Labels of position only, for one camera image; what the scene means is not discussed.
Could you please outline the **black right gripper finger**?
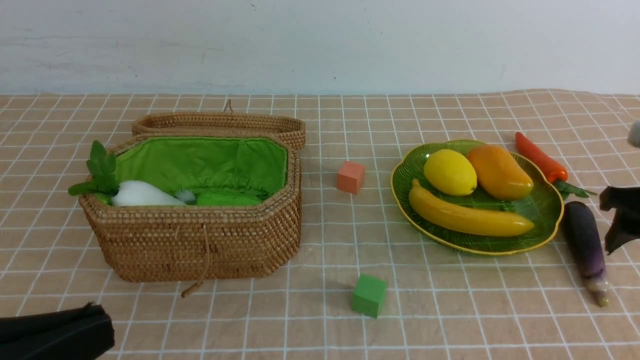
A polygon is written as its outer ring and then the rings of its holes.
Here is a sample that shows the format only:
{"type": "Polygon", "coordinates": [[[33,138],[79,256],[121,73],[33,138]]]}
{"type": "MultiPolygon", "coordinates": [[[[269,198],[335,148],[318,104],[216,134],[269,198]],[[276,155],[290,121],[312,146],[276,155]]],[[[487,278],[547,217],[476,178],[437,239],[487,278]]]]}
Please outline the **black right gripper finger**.
{"type": "Polygon", "coordinates": [[[640,187],[607,186],[599,194],[599,209],[615,210],[605,235],[605,250],[612,255],[625,244],[640,239],[640,187]]]}

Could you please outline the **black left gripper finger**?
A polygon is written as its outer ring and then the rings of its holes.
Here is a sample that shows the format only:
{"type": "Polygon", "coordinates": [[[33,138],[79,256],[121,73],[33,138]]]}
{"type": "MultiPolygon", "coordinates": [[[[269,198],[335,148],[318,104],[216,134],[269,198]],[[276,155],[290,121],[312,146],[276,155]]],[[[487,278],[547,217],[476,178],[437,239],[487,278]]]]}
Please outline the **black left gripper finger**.
{"type": "Polygon", "coordinates": [[[115,345],[115,330],[102,305],[2,317],[3,360],[96,360],[115,345]]]}

